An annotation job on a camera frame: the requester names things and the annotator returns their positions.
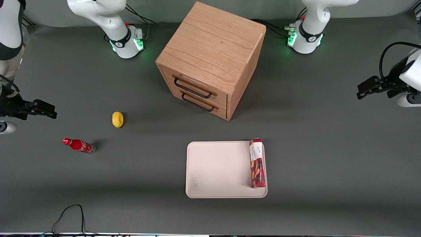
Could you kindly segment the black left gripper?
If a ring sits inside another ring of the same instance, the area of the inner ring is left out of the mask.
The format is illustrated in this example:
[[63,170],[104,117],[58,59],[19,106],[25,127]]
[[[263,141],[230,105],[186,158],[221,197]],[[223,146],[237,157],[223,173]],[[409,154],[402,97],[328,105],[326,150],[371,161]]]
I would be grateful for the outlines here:
[[404,67],[408,61],[408,56],[400,60],[396,63],[390,70],[387,76],[383,74],[383,60],[384,57],[380,58],[380,65],[379,65],[379,73],[380,78],[378,76],[372,76],[366,79],[364,82],[357,86],[358,93],[357,99],[361,100],[367,95],[373,93],[382,93],[387,92],[388,98],[393,98],[401,93],[409,93],[409,86],[407,83],[403,82],[399,76],[403,72]]

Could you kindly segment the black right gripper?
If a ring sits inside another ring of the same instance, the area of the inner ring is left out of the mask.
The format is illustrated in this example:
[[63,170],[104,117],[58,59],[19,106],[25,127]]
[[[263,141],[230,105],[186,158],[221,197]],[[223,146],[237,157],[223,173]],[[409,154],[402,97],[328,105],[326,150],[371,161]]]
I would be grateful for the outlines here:
[[0,117],[13,117],[21,120],[27,120],[28,115],[41,115],[52,119],[57,118],[55,106],[42,100],[32,102],[25,101],[22,105],[22,97],[18,93],[16,96],[8,98],[5,95],[0,97]]

